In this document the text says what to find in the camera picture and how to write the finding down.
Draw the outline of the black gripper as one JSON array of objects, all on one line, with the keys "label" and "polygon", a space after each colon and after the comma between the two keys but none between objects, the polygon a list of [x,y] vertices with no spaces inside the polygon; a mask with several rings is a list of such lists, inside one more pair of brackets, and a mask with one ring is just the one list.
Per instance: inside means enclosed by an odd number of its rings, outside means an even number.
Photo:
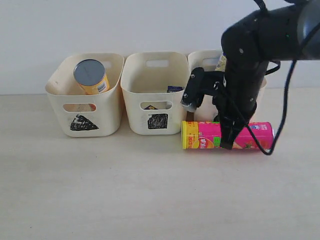
[{"label": "black gripper", "polygon": [[[254,104],[258,104],[263,96],[264,87],[267,84],[262,73],[258,78],[251,72],[258,67],[268,67],[268,61],[261,59],[249,59],[234,57],[226,58],[225,79],[226,91],[237,104],[239,110],[250,110]],[[234,142],[240,132],[244,129],[246,121],[240,118],[220,117],[221,139],[220,147],[232,150]]]}]

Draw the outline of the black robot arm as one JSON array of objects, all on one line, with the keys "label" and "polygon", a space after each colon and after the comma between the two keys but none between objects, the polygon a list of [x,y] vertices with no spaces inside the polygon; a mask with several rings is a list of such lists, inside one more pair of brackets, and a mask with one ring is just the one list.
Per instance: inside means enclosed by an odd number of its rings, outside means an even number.
[{"label": "black robot arm", "polygon": [[220,146],[231,149],[257,109],[270,62],[320,58],[320,3],[293,0],[289,6],[260,9],[230,26],[221,37],[224,73],[204,74],[217,92]]}]

